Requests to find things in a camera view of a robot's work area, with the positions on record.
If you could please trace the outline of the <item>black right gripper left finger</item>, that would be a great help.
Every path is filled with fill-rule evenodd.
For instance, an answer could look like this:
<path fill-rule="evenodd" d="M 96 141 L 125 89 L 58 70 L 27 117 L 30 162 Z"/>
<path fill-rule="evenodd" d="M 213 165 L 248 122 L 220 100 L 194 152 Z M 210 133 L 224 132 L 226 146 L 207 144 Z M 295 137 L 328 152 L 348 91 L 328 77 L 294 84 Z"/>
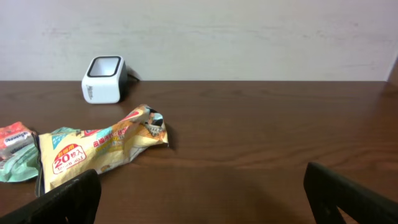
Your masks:
<path fill-rule="evenodd" d="M 100 179 L 90 169 L 1 217 L 1 223 L 93 224 L 100 197 Z"/>

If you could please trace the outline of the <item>teal snack packet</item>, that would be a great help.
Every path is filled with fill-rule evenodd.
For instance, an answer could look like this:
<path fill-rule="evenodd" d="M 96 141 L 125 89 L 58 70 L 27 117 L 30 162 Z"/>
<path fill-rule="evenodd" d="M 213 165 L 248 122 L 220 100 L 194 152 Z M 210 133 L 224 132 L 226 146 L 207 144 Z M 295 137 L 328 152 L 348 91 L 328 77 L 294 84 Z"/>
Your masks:
<path fill-rule="evenodd" d="M 69 134 L 80 134 L 79 129 L 60 128 L 52 133 L 34 136 L 33 143 L 15 152 L 10 158 L 1 159 L 1 182 L 23 182 L 39 174 L 41 157 L 49 150 L 57 149 L 61 140 Z"/>

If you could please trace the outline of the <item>orange small snack box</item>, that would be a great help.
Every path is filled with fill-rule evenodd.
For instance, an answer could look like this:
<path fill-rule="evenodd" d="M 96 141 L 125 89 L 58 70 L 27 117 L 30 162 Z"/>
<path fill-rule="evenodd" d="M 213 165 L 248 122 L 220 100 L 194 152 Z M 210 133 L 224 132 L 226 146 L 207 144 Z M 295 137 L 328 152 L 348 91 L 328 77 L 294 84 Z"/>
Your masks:
<path fill-rule="evenodd" d="M 20 121 L 1 128 L 1 159 L 10 158 L 15 152 L 33 143 L 33 131 Z"/>

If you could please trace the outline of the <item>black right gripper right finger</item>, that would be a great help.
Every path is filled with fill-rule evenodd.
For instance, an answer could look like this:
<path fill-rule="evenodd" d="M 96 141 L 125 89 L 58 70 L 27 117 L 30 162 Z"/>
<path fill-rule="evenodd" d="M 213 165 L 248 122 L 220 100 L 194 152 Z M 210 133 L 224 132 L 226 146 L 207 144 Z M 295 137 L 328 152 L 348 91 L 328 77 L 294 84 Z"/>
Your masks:
<path fill-rule="evenodd" d="M 307 164 L 303 186 L 317 223 L 344 223 L 344 211 L 358 223 L 397 224 L 397 203 L 318 164 Z"/>

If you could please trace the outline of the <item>yellow snack bag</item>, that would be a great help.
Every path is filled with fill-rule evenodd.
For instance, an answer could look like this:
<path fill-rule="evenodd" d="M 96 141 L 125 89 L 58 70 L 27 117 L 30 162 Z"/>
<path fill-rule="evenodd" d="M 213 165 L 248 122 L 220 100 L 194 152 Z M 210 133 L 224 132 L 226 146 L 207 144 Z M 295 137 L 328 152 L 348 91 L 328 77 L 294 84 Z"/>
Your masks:
<path fill-rule="evenodd" d="M 104 129 L 59 128 L 35 137 L 39 175 L 35 194 L 42 196 L 79 174 L 102 174 L 133 161 L 148 147 L 168 143 L 164 117 L 140 105 Z"/>

